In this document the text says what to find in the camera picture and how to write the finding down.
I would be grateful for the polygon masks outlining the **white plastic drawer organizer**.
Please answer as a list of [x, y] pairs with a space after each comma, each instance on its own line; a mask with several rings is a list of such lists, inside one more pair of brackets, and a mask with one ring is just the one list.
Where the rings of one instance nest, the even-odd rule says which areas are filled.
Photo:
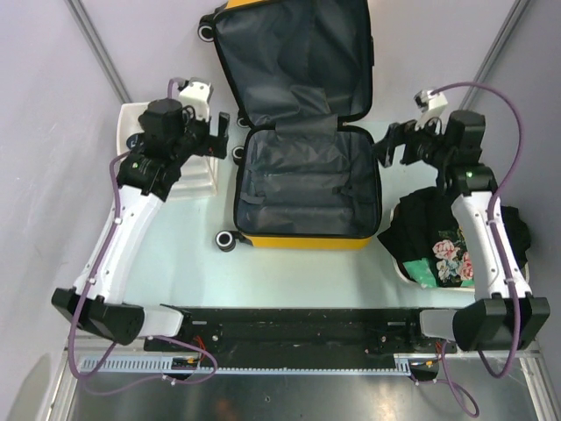
[[[144, 130], [138, 121], [146, 110], [148, 102], [124, 103], [121, 105], [116, 131], [117, 155], [130, 150], [127, 140]], [[168, 196], [169, 201], [191, 200], [215, 196], [218, 187], [218, 159], [194, 155], [181, 168], [181, 177]]]

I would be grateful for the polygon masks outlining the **yellow Pikachu hard-shell suitcase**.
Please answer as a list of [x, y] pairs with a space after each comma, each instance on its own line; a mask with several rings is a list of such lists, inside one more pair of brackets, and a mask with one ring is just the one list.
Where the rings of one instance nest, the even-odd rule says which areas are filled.
[[382, 217], [371, 133], [374, 41], [365, 1], [229, 1], [203, 15], [245, 142], [233, 228], [217, 247], [359, 250]]

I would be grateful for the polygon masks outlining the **dark blue round tin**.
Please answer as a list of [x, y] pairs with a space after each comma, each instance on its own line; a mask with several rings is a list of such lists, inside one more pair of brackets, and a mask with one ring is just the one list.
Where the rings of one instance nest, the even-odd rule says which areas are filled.
[[125, 141], [125, 145], [130, 151], [134, 151], [143, 145], [144, 136], [142, 133], [134, 133]]

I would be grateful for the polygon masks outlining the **green cloth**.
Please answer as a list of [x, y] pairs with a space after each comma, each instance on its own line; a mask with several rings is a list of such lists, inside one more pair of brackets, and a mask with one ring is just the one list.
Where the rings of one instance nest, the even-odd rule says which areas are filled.
[[427, 258], [404, 262], [402, 265], [408, 277], [422, 288], [433, 289], [437, 287], [437, 279]]

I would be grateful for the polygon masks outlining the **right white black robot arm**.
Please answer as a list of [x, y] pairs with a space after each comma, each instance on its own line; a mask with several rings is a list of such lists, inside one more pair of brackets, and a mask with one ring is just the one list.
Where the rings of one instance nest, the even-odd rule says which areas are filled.
[[436, 338], [463, 351], [526, 349], [550, 315], [546, 298], [534, 296], [515, 260], [501, 215], [491, 168], [480, 162], [486, 119], [454, 111], [437, 132], [417, 120], [392, 123], [374, 155], [387, 168], [404, 146], [401, 164], [422, 161], [437, 170], [437, 190], [451, 199], [451, 213], [465, 238], [474, 275], [474, 302], [455, 310], [428, 309], [404, 330], [406, 345], [424, 352]]

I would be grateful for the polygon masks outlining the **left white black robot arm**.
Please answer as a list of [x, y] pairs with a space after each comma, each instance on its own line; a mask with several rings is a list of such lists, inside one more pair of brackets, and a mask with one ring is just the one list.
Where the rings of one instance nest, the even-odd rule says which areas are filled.
[[110, 164], [113, 204], [83, 272], [69, 289], [57, 288], [53, 307], [78, 330], [119, 345], [162, 336], [174, 350], [188, 348], [193, 328], [164, 304], [126, 303], [125, 284], [148, 227], [193, 156], [225, 158], [231, 118], [222, 112], [217, 134], [194, 102], [164, 98], [148, 103], [139, 128], [127, 136], [127, 152]]

